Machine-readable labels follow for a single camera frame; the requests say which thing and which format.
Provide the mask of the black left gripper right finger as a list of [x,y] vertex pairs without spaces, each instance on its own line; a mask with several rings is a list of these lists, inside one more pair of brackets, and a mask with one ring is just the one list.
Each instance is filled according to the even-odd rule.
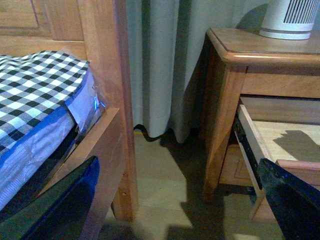
[[320,238],[320,191],[267,158],[257,172],[286,240]]

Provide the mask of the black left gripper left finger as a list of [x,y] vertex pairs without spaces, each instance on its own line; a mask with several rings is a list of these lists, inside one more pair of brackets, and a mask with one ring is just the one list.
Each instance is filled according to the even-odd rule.
[[100,163],[92,156],[0,223],[2,240],[78,240],[95,196]]

